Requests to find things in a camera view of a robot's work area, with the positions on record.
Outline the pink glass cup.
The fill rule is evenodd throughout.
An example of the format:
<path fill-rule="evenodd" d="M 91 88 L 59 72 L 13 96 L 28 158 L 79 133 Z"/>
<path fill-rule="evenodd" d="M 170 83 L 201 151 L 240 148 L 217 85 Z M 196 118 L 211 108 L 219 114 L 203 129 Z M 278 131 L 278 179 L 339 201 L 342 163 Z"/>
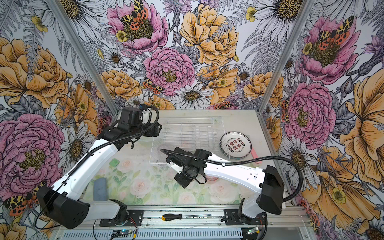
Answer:
<path fill-rule="evenodd" d="M 207 176 L 207 181 L 211 184 L 215 181 L 217 181 L 219 178 L 217 177 L 210 177 L 210 176 Z"/>

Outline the white wire dish rack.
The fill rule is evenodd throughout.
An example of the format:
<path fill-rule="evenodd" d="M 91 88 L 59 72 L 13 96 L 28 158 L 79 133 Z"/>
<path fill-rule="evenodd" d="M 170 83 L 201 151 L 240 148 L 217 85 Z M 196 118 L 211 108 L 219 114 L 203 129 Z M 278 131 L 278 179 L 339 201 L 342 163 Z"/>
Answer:
<path fill-rule="evenodd" d="M 158 137 L 153 139 L 150 164 L 167 166 L 166 157 L 161 149 L 174 150 L 179 147 L 187 152 L 203 149 L 219 155 L 222 153 L 220 142 L 225 134 L 223 119 L 215 118 L 168 118 L 160 119 L 162 125 Z"/>

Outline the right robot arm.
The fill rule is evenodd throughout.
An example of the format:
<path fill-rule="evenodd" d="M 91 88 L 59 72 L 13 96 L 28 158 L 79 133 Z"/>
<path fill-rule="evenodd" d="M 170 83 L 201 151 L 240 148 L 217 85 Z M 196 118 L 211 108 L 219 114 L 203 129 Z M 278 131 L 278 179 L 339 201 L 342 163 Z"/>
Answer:
<path fill-rule="evenodd" d="M 237 211 L 225 215 L 227 219 L 255 225 L 264 224 L 266 214 L 282 214 L 285 185 L 275 167 L 253 168 L 202 149 L 190 153 L 175 148 L 173 151 L 162 150 L 162 153 L 167 155 L 167 164 L 177 172 L 175 180 L 184 189 L 193 181 L 201 184 L 198 176 L 202 176 L 204 180 L 208 177 L 226 180 L 253 192 L 252 197 L 241 200 Z"/>

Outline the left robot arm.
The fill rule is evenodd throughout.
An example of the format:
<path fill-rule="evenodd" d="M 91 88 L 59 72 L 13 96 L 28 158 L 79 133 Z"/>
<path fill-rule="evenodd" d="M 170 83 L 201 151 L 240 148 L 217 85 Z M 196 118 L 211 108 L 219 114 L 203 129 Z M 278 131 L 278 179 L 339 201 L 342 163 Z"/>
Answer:
<path fill-rule="evenodd" d="M 106 127 L 85 155 L 51 187 L 41 187 L 37 199 L 41 206 L 38 216 L 57 222 L 58 226 L 74 229 L 83 222 L 110 220 L 117 226 L 128 220 L 127 205 L 118 200 L 80 200 L 99 170 L 126 144 L 134 145 L 142 137 L 157 137 L 162 125 L 159 110 L 154 106 L 125 107 L 120 117 Z"/>

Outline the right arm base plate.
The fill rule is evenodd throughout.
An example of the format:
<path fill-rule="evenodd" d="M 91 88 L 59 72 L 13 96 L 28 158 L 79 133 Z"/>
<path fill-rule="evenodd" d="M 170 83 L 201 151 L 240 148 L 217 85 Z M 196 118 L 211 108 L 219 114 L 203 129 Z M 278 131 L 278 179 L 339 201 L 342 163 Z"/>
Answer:
<path fill-rule="evenodd" d="M 224 218 L 221 221 L 225 222 L 226 226 L 261 226 L 266 224 L 267 215 L 265 212 L 262 212 L 255 218 L 250 219 L 249 217 L 239 216 L 237 209 L 225 209 Z"/>

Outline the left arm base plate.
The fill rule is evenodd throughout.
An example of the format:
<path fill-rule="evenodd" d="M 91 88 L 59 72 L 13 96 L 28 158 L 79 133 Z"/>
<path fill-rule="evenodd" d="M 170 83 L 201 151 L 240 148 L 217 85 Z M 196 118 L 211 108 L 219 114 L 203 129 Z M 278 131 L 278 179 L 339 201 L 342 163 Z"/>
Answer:
<path fill-rule="evenodd" d="M 102 219 L 100 227 L 140 227 L 143 220 L 143 210 L 125 210 L 114 219 Z"/>

